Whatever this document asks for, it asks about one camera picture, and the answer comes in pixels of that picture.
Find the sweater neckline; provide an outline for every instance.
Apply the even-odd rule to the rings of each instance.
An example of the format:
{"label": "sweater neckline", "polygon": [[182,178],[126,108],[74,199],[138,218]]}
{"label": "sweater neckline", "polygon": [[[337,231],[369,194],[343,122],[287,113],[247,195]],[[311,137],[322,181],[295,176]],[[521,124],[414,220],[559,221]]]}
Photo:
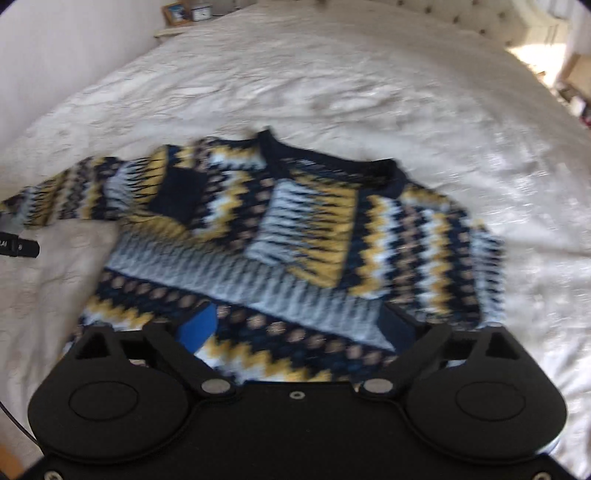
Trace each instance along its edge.
{"label": "sweater neckline", "polygon": [[277,140],[270,128],[257,135],[259,153],[276,180],[292,179],[291,170],[300,170],[336,181],[360,185],[367,194],[398,198],[406,175],[394,159],[353,161],[292,147]]}

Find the photo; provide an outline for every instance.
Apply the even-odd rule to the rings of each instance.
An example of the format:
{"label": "photo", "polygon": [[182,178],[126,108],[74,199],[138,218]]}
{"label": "photo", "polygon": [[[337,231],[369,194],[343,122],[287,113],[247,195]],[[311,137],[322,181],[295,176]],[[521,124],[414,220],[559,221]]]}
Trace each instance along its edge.
{"label": "photo", "polygon": [[162,7],[162,12],[166,17],[168,24],[173,27],[176,27],[177,25],[183,25],[191,21],[185,6],[181,2]]}

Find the bedspread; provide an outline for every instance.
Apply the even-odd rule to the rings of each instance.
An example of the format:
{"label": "bedspread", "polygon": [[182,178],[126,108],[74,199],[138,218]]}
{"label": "bedspread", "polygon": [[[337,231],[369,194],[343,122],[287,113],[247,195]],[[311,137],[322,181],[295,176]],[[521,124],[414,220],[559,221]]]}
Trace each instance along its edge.
{"label": "bedspread", "polygon": [[[0,154],[0,197],[96,154],[134,158],[272,125],[290,144],[395,157],[503,237],[506,324],[565,396],[556,458],[591,473],[591,138],[531,73],[477,34],[365,0],[267,0],[204,24],[39,119]],[[0,257],[0,398],[26,405],[115,239],[65,220]],[[18,446],[30,462],[38,453]]]}

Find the cable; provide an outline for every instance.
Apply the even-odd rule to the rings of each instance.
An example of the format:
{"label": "cable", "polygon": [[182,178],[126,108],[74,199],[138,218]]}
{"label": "cable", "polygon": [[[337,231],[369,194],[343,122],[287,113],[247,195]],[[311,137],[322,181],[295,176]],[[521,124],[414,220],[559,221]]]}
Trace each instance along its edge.
{"label": "cable", "polygon": [[19,422],[16,420],[16,418],[14,418],[14,417],[12,416],[12,413],[10,413],[10,412],[8,411],[8,409],[7,409],[7,408],[4,406],[4,403],[2,403],[2,401],[1,401],[1,400],[0,400],[0,407],[2,408],[2,410],[4,411],[4,413],[6,414],[6,416],[7,416],[9,419],[11,419],[11,420],[12,420],[12,422],[13,422],[13,423],[14,423],[14,424],[15,424],[15,425],[18,427],[18,429],[19,429],[21,432],[23,432],[23,433],[24,433],[24,434],[27,436],[27,438],[28,438],[29,440],[31,440],[31,441],[32,441],[32,442],[33,442],[35,445],[39,446],[39,444],[37,443],[37,440],[35,439],[35,437],[34,437],[33,435],[31,435],[31,434],[28,432],[28,430],[27,430],[25,427],[23,427],[23,426],[22,426],[22,425],[21,425],[21,424],[20,424],[20,423],[19,423]]}

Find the wooden picture frame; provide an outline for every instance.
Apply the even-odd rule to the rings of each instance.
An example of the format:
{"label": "wooden picture frame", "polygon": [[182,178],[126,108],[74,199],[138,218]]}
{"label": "wooden picture frame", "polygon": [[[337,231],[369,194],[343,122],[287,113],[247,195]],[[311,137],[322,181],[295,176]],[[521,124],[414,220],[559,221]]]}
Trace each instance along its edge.
{"label": "wooden picture frame", "polygon": [[187,10],[184,2],[175,2],[173,4],[164,5],[162,13],[166,18],[166,23],[171,27],[179,27],[191,22],[190,11]]}

